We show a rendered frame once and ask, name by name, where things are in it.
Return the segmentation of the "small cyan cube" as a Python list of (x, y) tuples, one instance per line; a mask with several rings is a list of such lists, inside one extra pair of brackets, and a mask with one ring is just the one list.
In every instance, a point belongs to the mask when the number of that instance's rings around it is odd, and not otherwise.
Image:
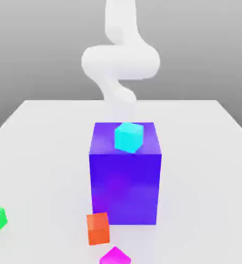
[(144, 127), (131, 122), (121, 123), (114, 131), (115, 149), (135, 153), (143, 144)]

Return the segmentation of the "small orange cube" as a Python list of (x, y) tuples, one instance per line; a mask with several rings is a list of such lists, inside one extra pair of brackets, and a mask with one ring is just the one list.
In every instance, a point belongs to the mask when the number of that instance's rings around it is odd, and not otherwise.
[(106, 212), (87, 215), (89, 245), (110, 242), (109, 220)]

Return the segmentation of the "small magenta cube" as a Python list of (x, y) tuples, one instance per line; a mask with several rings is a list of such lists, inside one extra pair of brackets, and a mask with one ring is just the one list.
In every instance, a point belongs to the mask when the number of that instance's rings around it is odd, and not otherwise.
[(101, 257), (99, 264), (131, 264), (131, 259), (115, 246)]

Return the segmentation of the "large purple box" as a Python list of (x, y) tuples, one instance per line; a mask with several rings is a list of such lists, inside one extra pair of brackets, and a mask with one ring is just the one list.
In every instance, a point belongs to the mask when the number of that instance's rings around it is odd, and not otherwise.
[(114, 147), (118, 122), (96, 122), (89, 151), (93, 213), (108, 214), (111, 225), (155, 225), (162, 152), (154, 123), (143, 123), (136, 153)]

